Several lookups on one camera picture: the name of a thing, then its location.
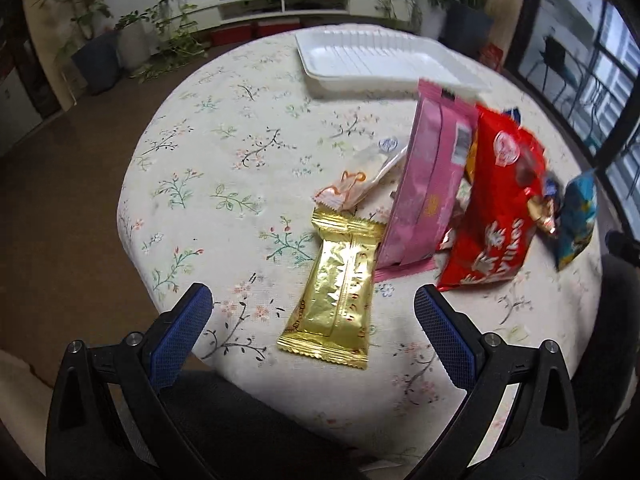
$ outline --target metal bolt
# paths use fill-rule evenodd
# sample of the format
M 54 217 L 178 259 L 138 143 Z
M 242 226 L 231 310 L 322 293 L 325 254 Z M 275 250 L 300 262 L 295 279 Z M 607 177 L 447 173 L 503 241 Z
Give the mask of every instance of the metal bolt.
M 82 341 L 76 339 L 66 346 L 66 351 L 70 354 L 77 354 L 82 348 Z
M 560 349 L 560 347 L 558 346 L 558 343 L 556 343 L 555 341 L 551 341 L 551 339 L 547 339 L 545 341 L 545 348 L 549 350 L 552 354 L 555 354 Z
M 129 346 L 137 346 L 142 343 L 142 334 L 140 332 L 131 332 L 125 341 Z
M 500 336 L 489 332 L 488 334 L 484 334 L 484 342 L 489 346 L 498 346 L 500 344 Z

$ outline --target white tablecloth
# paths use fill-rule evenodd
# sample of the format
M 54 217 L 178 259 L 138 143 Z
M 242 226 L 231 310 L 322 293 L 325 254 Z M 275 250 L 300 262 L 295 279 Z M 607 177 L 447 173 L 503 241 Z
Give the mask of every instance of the white tablecloth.
M 491 107 L 519 107 L 564 181 L 579 173 L 558 131 L 526 94 L 460 59 L 488 82 Z M 304 426 L 380 458 L 413 463 L 446 426 L 464 392 L 450 382 L 413 313 L 436 269 L 376 285 L 367 370 L 276 349 L 318 252 L 312 192 L 341 173 L 341 157 L 411 130 L 415 99 L 321 94 L 305 81 L 293 34 L 253 41 L 189 76 L 143 132 L 127 170 L 118 229 L 162 312 L 192 282 L 212 291 L 213 314 L 194 353 L 222 376 Z M 386 221 L 394 170 L 358 215 Z M 598 233 L 566 270 L 535 238 L 509 283 L 446 294 L 481 332 L 512 344 L 561 345 L 572 374 L 600 294 Z M 510 387 L 476 458 L 504 424 Z

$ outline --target gold snack wrapper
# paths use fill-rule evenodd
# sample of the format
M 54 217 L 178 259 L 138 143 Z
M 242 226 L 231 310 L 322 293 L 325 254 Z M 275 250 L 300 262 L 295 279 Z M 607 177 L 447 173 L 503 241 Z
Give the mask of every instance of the gold snack wrapper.
M 317 209 L 322 248 L 278 348 L 367 368 L 372 274 L 385 225 Z
M 555 237 L 556 219 L 554 217 L 554 199 L 552 197 L 533 197 L 527 202 L 529 215 L 538 228 L 546 234 Z

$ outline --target pink snack bag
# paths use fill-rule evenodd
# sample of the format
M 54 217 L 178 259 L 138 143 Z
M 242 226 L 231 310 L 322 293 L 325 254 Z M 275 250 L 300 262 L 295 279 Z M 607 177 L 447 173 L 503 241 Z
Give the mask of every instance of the pink snack bag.
M 378 252 L 374 281 L 427 270 L 447 228 L 478 111 L 428 81 L 418 105 L 402 180 Z

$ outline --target logo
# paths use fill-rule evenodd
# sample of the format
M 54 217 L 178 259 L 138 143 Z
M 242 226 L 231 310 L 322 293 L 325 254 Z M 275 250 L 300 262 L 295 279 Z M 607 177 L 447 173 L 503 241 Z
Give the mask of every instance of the logo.
M 494 139 L 494 153 L 495 165 L 504 168 L 518 160 L 520 147 L 507 132 L 500 132 Z
M 378 147 L 383 153 L 391 153 L 398 147 L 398 139 L 395 137 L 387 137 L 386 139 L 380 140 Z

